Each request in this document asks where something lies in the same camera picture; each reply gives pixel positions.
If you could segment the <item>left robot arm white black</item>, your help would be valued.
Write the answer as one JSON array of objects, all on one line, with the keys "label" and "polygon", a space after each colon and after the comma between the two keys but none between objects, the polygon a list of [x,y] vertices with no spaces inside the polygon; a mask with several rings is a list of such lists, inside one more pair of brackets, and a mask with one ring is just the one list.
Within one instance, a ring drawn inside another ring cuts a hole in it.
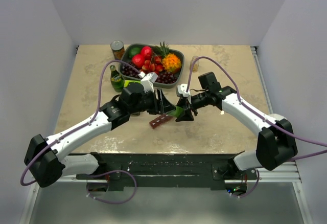
[{"label": "left robot arm white black", "polygon": [[133,82],[79,124],[48,138],[40,134],[32,137],[24,163],[34,182],[42,188],[48,187],[68,169],[64,159],[84,143],[123,125],[134,113],[163,115],[175,109],[161,89],[146,91],[142,84]]}]

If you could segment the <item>red weekly pill organizer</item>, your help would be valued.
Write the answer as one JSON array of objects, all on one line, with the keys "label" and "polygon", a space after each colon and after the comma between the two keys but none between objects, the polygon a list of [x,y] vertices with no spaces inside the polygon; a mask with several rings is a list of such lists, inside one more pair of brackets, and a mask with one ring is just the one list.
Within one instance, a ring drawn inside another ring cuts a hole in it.
[{"label": "red weekly pill organizer", "polygon": [[155,118],[154,120],[149,122],[149,125],[151,126],[152,129],[155,129],[162,124],[170,121],[173,117],[167,114],[160,115],[159,117]]}]

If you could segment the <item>green pill bottle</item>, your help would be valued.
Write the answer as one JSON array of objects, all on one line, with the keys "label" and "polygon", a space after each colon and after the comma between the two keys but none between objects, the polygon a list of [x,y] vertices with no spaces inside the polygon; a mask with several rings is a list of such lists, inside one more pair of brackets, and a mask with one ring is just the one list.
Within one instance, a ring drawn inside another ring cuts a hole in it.
[{"label": "green pill bottle", "polygon": [[175,106],[175,109],[168,112],[169,116],[178,118],[182,113],[184,112],[183,108],[179,107],[179,106]]}]

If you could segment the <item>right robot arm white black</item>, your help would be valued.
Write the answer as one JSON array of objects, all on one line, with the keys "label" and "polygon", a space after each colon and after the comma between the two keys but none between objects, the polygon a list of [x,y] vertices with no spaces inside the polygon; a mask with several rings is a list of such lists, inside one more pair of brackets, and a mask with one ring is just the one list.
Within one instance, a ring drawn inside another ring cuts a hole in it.
[{"label": "right robot arm white black", "polygon": [[208,105],[228,113],[257,136],[253,151],[243,151],[228,161],[228,175],[238,180],[247,169],[265,168],[273,170],[297,155],[298,150],[291,123],[280,115],[267,115],[256,109],[230,86],[222,87],[214,73],[199,76],[203,92],[192,96],[187,84],[178,85],[176,94],[176,121],[192,121],[197,110]]}]

